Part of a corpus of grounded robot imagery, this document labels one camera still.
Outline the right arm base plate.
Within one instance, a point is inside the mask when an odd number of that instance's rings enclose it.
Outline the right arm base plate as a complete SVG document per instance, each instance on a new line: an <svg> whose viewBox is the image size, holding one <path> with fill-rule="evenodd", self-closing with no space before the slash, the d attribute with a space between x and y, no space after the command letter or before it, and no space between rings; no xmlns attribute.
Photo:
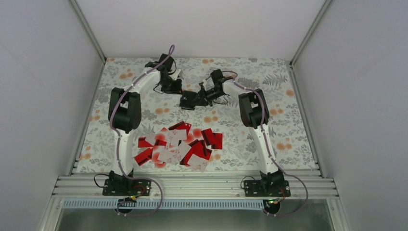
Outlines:
<svg viewBox="0 0 408 231"><path fill-rule="evenodd" d="M242 187L246 197L291 197L290 186L287 180L275 186L264 186L261 180L244 180Z"/></svg>

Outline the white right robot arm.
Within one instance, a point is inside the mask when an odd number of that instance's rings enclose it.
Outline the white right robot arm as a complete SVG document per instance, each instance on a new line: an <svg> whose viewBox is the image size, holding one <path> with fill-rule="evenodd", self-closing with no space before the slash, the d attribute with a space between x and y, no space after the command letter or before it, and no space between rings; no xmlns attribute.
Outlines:
<svg viewBox="0 0 408 231"><path fill-rule="evenodd" d="M274 195L279 188L285 188L285 178L281 167L276 163L270 141L268 119L269 112L262 90L251 89L238 83L233 77L225 77L225 71L217 69L209 77L213 87L205 89L204 80L199 83L198 98L207 105L213 100L228 95L237 100L242 123L250 131L260 159L260 188L267 196Z"/></svg>

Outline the black card holder wallet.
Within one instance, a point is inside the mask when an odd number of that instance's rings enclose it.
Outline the black card holder wallet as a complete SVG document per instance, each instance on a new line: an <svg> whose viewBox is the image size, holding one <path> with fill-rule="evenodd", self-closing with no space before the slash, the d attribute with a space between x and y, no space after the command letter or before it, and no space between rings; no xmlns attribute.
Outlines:
<svg viewBox="0 0 408 231"><path fill-rule="evenodd" d="M194 91L183 91L182 96L180 98L179 106L183 110L195 110L195 99L197 97L197 93Z"/></svg>

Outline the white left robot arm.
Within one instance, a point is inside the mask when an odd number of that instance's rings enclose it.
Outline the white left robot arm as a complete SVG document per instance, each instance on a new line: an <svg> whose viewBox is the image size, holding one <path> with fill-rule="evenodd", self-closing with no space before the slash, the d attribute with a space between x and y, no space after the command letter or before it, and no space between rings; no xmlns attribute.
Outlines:
<svg viewBox="0 0 408 231"><path fill-rule="evenodd" d="M148 62L142 74L131 84L111 91L108 120L117 141L116 163L109 173L109 180L122 195L131 193L134 188L132 150L135 130L141 122L141 98L157 86L165 94L181 95L180 73L171 55L163 53L158 61Z"/></svg>

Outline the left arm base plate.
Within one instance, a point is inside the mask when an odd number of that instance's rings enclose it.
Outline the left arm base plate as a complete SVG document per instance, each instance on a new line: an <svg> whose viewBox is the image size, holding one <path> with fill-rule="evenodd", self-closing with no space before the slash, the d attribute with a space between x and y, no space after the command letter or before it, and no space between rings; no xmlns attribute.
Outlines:
<svg viewBox="0 0 408 231"><path fill-rule="evenodd" d="M150 180L125 180L122 182L106 180L102 194L104 196L149 196L151 184Z"/></svg>

